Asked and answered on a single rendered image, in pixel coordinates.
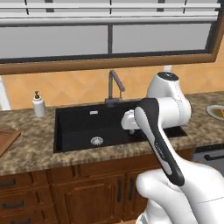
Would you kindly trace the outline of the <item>white window blinds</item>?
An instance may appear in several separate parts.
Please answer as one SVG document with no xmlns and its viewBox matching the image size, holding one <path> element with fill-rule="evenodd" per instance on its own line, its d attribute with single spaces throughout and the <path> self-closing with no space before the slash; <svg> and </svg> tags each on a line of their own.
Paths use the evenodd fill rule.
<svg viewBox="0 0 224 224">
<path fill-rule="evenodd" d="M 93 0 L 92 2 L 0 0 L 0 26 L 119 25 L 215 22 L 223 10 L 218 1 Z"/>
</svg>

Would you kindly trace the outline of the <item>wooden cutting board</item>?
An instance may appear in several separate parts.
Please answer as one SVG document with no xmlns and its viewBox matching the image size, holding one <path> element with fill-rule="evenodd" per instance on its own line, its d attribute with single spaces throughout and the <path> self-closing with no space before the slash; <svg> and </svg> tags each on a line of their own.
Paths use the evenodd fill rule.
<svg viewBox="0 0 224 224">
<path fill-rule="evenodd" d="M 16 130 L 0 129 L 0 157 L 17 140 L 20 132 Z"/>
</svg>

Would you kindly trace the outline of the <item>narrow wooden cupboard door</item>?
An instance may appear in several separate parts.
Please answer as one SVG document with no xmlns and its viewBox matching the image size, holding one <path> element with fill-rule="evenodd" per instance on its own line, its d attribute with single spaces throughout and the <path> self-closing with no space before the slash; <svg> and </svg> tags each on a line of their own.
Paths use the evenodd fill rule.
<svg viewBox="0 0 224 224">
<path fill-rule="evenodd" d="M 144 170 L 132 171 L 128 172 L 125 176 L 123 207 L 122 207 L 123 221 L 130 221 L 136 219 L 138 215 L 141 214 L 147 206 L 147 199 L 142 197 L 138 193 L 136 188 L 137 176 L 142 172 L 144 172 Z M 132 200 L 129 200 L 130 178 L 134 179 L 134 195 Z"/>
</svg>

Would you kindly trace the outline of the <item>white plate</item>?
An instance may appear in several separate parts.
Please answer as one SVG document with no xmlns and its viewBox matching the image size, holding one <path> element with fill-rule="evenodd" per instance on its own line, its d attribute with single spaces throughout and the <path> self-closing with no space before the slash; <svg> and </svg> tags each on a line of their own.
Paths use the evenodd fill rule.
<svg viewBox="0 0 224 224">
<path fill-rule="evenodd" d="M 221 105 L 210 105 L 206 107 L 206 112 L 213 118 L 224 121 L 224 117 L 215 114 L 216 109 L 224 109 Z"/>
</svg>

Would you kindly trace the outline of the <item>small wooden drawer front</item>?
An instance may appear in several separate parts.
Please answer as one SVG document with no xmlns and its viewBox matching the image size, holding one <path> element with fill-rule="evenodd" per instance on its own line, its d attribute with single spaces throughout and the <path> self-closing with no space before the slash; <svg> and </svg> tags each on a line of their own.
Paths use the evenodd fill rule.
<svg viewBox="0 0 224 224">
<path fill-rule="evenodd" d="M 25 173 L 0 176 L 0 181 L 2 182 L 9 179 L 15 179 L 16 184 L 7 187 L 0 187 L 0 193 L 48 185 L 45 171 L 29 171 Z"/>
</svg>

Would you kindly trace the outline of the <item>wooden framed window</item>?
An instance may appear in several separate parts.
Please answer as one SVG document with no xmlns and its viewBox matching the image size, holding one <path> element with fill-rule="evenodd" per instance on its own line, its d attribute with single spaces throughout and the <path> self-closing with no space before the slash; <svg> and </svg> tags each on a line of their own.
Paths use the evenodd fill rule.
<svg viewBox="0 0 224 224">
<path fill-rule="evenodd" d="M 0 74 L 34 74 L 215 61 L 215 22 L 0 26 Z"/>
</svg>

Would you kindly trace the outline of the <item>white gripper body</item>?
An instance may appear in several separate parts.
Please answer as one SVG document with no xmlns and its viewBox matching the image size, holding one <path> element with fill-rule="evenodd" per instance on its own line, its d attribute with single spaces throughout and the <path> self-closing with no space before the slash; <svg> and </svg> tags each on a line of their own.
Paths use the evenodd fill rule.
<svg viewBox="0 0 224 224">
<path fill-rule="evenodd" d="M 139 130 L 140 129 L 140 127 L 137 125 L 137 122 L 135 120 L 133 109 L 130 109 L 124 113 L 122 121 L 121 121 L 121 125 L 124 130 Z"/>
</svg>

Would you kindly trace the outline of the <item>wide wooden cupboard door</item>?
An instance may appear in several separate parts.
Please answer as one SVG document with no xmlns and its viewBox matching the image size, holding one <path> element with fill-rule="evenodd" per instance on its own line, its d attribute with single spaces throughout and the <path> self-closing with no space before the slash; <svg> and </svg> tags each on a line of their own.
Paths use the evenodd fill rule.
<svg viewBox="0 0 224 224">
<path fill-rule="evenodd" d="M 117 180 L 122 180 L 122 199 L 117 202 Z M 123 175 L 88 178 L 53 185 L 59 224 L 112 224 L 122 218 Z"/>
</svg>

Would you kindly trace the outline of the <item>dark grey tap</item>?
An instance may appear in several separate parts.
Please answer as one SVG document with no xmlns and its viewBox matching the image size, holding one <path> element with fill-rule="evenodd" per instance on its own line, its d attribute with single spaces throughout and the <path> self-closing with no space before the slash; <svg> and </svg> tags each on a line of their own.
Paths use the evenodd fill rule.
<svg viewBox="0 0 224 224">
<path fill-rule="evenodd" d="M 114 70 L 110 70 L 108 74 L 108 97 L 105 99 L 105 104 L 109 107 L 113 107 L 115 103 L 120 103 L 123 101 L 121 95 L 119 95 L 118 98 L 113 97 L 113 81 L 115 81 L 118 86 L 120 93 L 125 91 L 125 87 L 119 79 L 117 73 Z"/>
</svg>

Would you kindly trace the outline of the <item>wooden panel under sink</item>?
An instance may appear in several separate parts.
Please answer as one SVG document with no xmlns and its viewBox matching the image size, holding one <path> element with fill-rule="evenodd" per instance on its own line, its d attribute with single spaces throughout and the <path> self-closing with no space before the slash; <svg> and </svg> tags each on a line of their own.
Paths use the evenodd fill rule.
<svg viewBox="0 0 224 224">
<path fill-rule="evenodd" d="M 130 172 L 140 169 L 150 170 L 156 169 L 159 166 L 160 164 L 153 154 L 78 165 L 79 174 L 81 177 L 97 176 L 117 172 Z"/>
</svg>

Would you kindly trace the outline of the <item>white soap dispenser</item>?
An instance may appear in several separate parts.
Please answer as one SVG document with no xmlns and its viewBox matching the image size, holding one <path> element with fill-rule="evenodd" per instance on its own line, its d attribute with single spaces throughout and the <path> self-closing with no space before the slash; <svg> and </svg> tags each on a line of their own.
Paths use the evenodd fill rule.
<svg viewBox="0 0 224 224">
<path fill-rule="evenodd" d="M 46 115 L 45 101 L 39 95 L 38 91 L 35 92 L 34 98 L 32 100 L 32 106 L 34 110 L 34 115 L 36 117 L 44 117 Z"/>
</svg>

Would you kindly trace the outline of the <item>black kitchen sink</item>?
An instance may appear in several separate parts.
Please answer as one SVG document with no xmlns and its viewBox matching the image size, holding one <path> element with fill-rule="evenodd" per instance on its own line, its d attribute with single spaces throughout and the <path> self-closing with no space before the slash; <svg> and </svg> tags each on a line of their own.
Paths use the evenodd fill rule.
<svg viewBox="0 0 224 224">
<path fill-rule="evenodd" d="M 79 151 L 98 147 L 132 144 L 146 141 L 144 133 L 137 129 L 131 134 L 121 125 L 124 113 L 134 109 L 138 100 L 57 108 L 53 152 Z"/>
</svg>

